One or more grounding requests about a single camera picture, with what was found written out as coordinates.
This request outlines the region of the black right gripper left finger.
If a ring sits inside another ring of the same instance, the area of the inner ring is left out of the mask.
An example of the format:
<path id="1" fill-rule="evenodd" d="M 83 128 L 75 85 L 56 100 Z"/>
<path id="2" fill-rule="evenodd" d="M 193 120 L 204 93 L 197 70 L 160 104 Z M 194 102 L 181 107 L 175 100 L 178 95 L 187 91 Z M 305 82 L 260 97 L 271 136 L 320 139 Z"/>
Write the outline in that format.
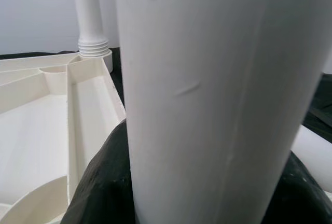
<path id="1" fill-rule="evenodd" d="M 88 164 L 61 223 L 135 223 L 125 120 Z"/>

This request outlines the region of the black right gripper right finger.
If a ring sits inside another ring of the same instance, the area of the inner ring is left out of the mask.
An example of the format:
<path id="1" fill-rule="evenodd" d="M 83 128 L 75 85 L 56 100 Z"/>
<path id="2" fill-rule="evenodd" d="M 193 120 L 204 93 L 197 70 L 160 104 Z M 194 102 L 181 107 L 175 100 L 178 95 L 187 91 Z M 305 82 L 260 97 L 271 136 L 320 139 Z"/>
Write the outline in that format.
<path id="1" fill-rule="evenodd" d="M 274 193 L 276 223 L 331 223 L 331 200 L 290 153 Z"/>

